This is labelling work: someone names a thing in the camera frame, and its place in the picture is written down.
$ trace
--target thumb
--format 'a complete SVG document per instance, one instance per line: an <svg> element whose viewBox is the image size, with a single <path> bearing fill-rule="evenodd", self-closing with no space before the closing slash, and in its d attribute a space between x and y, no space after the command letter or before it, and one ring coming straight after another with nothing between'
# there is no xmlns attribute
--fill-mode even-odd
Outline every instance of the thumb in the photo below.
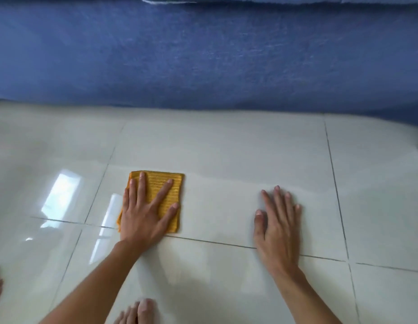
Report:
<svg viewBox="0 0 418 324"><path fill-rule="evenodd" d="M170 221L178 212L179 203L174 203L172 206L167 210L163 218L161 218L158 222L158 230L159 234L164 234L167 228L169 227Z"/></svg>
<svg viewBox="0 0 418 324"><path fill-rule="evenodd" d="M254 217L254 243L264 240L264 212L260 209L256 211Z"/></svg>

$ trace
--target tile grout line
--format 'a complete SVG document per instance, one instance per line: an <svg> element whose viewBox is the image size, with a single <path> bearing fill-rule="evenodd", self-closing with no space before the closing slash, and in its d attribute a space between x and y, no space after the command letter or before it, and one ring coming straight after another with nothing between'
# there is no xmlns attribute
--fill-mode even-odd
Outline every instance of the tile grout line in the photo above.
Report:
<svg viewBox="0 0 418 324"><path fill-rule="evenodd" d="M114 227L110 227L110 226L98 226L98 225L93 225L93 224L70 222L70 221L59 220L59 219L45 219L44 217L37 217L37 216L31 216L30 218L43 219L43 220L52 221L52 222L60 222L60 223L84 225L84 226L90 226L90 227L94 227L94 228L103 228L103 229L112 229L112 230L115 229ZM255 247L248 247L246 245L232 245L232 244L224 243L224 242L216 242L216 241L208 241L208 240L198 240L198 239L193 239L193 238L184 238L182 236L166 235L166 237L168 237L168 238L175 238L175 239L183 239L183 240L191 240L191 241L196 241L196 242L212 243L212 244L215 244L215 245L228 245L228 246L232 246L232 247L239 247L239 248L245 248L245 249L256 249ZM327 258L327 257L319 257L319 256L310 256L310 255L307 255L307 254L301 254L300 256L302 256L302 257L309 257L309 258L324 259L324 260L327 260L327 261L338 261L338 262L342 262L342 263L349 264L347 261L343 261L343 260L335 259L335 258ZM378 267L378 268L387 268L387 269L391 269L391 270L403 270L403 271L406 271L406 272L416 272L416 273L418 273L418 270L410 270L408 268L391 267L391 266L384 266L384 265L373 265L373 264L369 264L369 263L355 263L355 264L357 264L357 265L371 266L371 267Z"/></svg>
<svg viewBox="0 0 418 324"><path fill-rule="evenodd" d="M92 206L94 205L95 198L97 197L98 191L99 191L100 186L101 186L101 184L102 184L102 180L104 179L105 173L107 172L107 168L108 168L108 163L107 163L107 165L105 166L104 173L103 173L103 175L102 175L102 177L101 177L101 180L100 180L100 183L99 183L99 185L98 185L97 192L95 192L95 196L94 196L94 198L93 198L93 200L92 200L91 206L89 207L89 211L88 211L88 214L86 215L86 218L85 218L85 222L84 222L84 224L86 224L86 221L87 221L87 219L88 219L88 217L89 217L89 214L91 213Z"/></svg>
<svg viewBox="0 0 418 324"><path fill-rule="evenodd" d="M405 272L418 273L418 270L409 270L407 268L391 267L391 266L380 266L380 265L373 265L373 264L368 264L368 263L355 263L355 264L357 264L357 265L371 266L371 267L378 267L378 268L387 268L387 269L390 269L390 270L403 270Z"/></svg>
<svg viewBox="0 0 418 324"><path fill-rule="evenodd" d="M359 322L359 324L361 324L361 318L360 318L360 315L359 315L359 306L357 305L355 284L353 282L352 268L350 266L350 256L348 254L346 230L344 229L344 221L342 220L341 203L339 202L338 186L336 185L335 169L333 168L332 152L330 150L329 135L327 133L327 125L326 125L325 114L323 114L323 122L324 122L324 130L326 132L326 142L327 142L327 149L329 151L330 165L332 167L333 183L335 185L336 201L338 202L339 217L341 218L342 234L344 235L344 245L346 246L347 265L348 265L348 270L350 271L350 280L352 282L353 297L355 298L355 308L356 308L357 321Z"/></svg>
<svg viewBox="0 0 418 324"><path fill-rule="evenodd" d="M36 217L36 216L31 216L31 218L36 218L36 219L44 219L42 217ZM90 226L90 227L95 227L95 228L104 228L104 229L112 229L114 230L114 227L110 227L110 226L98 226L98 225L93 225L93 224L87 224L87 223L77 223L77 222L69 222L69 221L64 221L64 220L59 220L59 219L48 219L48 221L52 221L52 222L61 222L61 223L68 223L68 224L76 224L76 225L85 225L85 226ZM212 243L215 245L227 245L227 246L231 246L231 247L239 247L239 248L245 248L245 249L256 249L255 247L249 247L246 245L232 245L229 243L224 243L224 242L217 242L217 241L208 241L208 240L198 240L198 239L193 239L193 238L184 238L182 236L174 236L174 235L166 235L165 237L167 238L175 238L175 239L183 239L183 240L190 240L190 241L196 241L196 242L204 242L204 243ZM319 257L319 256L310 256L307 254L301 254L300 256L302 257L309 257L309 258L317 258L317 259L324 259L327 261L339 261L342 263L345 263L346 261L340 260L340 259L335 259L335 258L327 258L327 257Z"/></svg>
<svg viewBox="0 0 418 324"><path fill-rule="evenodd" d="M338 201L339 217L341 218L342 234L344 235L344 244L346 245L347 261L350 261L349 254L348 254L348 247L347 247L346 231L344 229L344 221L342 220L341 204L339 202L338 187L336 185L335 170L333 168L332 153L330 151L329 136L327 134L327 127L326 127L325 117L323 117L323 121L324 121L324 130L326 132L327 149L329 150L330 165L332 167L333 183L335 184L336 200Z"/></svg>
<svg viewBox="0 0 418 324"><path fill-rule="evenodd" d="M356 289L355 289L355 283L353 282L353 273L352 273L352 267L350 266L350 263L348 263L348 270L350 271L350 279L352 280L352 288L353 288L353 296L355 298L357 321L359 322L359 324L362 324L361 316L359 315L359 306L357 305Z"/></svg>
<svg viewBox="0 0 418 324"><path fill-rule="evenodd" d="M118 134L118 136L119 136L119 137L120 137L120 135L122 134L122 131L124 130L125 125L126 125L127 123L128 123L128 120L126 120L126 121L125 121L125 123L123 124L122 128L120 129L120 132L119 132L119 134ZM119 142L119 141L118 141L118 140L116 140L115 147L113 148L113 150L112 150L112 152L111 152L111 154L110 154L110 158L109 158L109 159L108 159L108 161L107 161L107 166L105 166L104 173L103 173L103 175L102 175L102 177L101 177L101 180L100 180L100 183L99 183L99 185L98 185L97 192L95 193L94 199L92 200L92 203L91 203L91 206L90 206L90 208L89 208L88 214L86 215L86 218L85 218L85 222L84 222L84 224L86 224L86 221L88 220L89 214L91 213L91 209L92 209L92 206L94 205L95 198L97 197L97 194L98 194L98 191L99 191L100 186L101 186L101 184L102 184L102 180L104 179L105 173L107 173L107 169L108 169L108 166L109 166L109 164L110 164L111 157L113 157L113 154L115 153L115 150L116 150L116 147L117 147L117 143L118 143L118 142Z"/></svg>
<svg viewBox="0 0 418 324"><path fill-rule="evenodd" d="M55 300L56 300L57 294L58 294L58 292L59 292L59 288L61 287L61 284L62 284L62 282L63 282L63 279L65 278L65 274L66 274L66 271L68 270L68 266L70 265L70 262L71 262L71 259L72 259L72 255L74 255L74 251L76 251L77 244L79 243L80 236L82 236L82 233L83 233L83 229L80 229L79 237L77 238L76 245L75 245L75 246L74 246L74 248L72 249L72 253L71 253L70 259L68 260L68 263L66 264L65 271L63 272L63 275L62 275L61 281L59 282L59 285L57 286L57 289L56 289L56 292L55 292L55 294L54 294L53 300L52 300L52 302L51 302L51 304L50 304L49 312L50 312L50 311L52 311L52 309L51 309L51 308L52 308L52 306L53 306L53 304L54 304L54 302L55 302Z"/></svg>

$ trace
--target white tile floor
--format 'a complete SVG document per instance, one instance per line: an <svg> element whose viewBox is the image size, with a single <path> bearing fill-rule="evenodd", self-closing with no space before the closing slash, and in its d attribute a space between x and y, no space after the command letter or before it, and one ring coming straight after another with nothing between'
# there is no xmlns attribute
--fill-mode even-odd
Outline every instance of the white tile floor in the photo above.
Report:
<svg viewBox="0 0 418 324"><path fill-rule="evenodd" d="M343 323L418 323L418 128L3 102L0 323L37 323L105 257L139 169L186 175L181 229L137 262L108 323L145 296L162 323L293 323L251 240L276 184L304 204L301 266Z"/></svg>

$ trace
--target forearm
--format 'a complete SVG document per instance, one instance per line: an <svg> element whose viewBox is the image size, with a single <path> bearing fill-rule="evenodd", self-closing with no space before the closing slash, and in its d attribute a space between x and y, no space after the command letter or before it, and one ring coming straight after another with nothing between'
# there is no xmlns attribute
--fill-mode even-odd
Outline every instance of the forearm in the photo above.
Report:
<svg viewBox="0 0 418 324"><path fill-rule="evenodd" d="M302 271L299 270L293 278L278 275L274 280L296 324L341 324Z"/></svg>
<svg viewBox="0 0 418 324"><path fill-rule="evenodd" d="M126 242L112 252L40 324L103 324L139 254Z"/></svg>

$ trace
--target folded towel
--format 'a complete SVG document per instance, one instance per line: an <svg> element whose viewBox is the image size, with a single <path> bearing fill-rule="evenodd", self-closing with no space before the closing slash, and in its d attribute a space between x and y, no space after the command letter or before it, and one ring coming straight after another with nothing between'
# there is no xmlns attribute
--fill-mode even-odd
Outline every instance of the folded towel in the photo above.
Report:
<svg viewBox="0 0 418 324"><path fill-rule="evenodd" d="M128 184L126 187L130 187L130 179L134 178L136 181L136 189L139 186L139 175L142 171L132 171L130 176L128 177ZM158 214L159 217L162 218L170 206L180 201L180 188L182 187L182 180L184 178L184 174L178 173L165 173L161 171L144 171L146 174L146 201L151 202L161 187L167 182L167 180L173 180L173 186L171 187L169 193L161 202L159 206ZM179 229L179 214L180 214L180 206L178 211L176 212L176 216L171 220L169 224L169 228L167 229L167 233L176 233ZM117 218L117 225L119 226L120 232L120 220L122 218L122 211L120 211L119 217Z"/></svg>

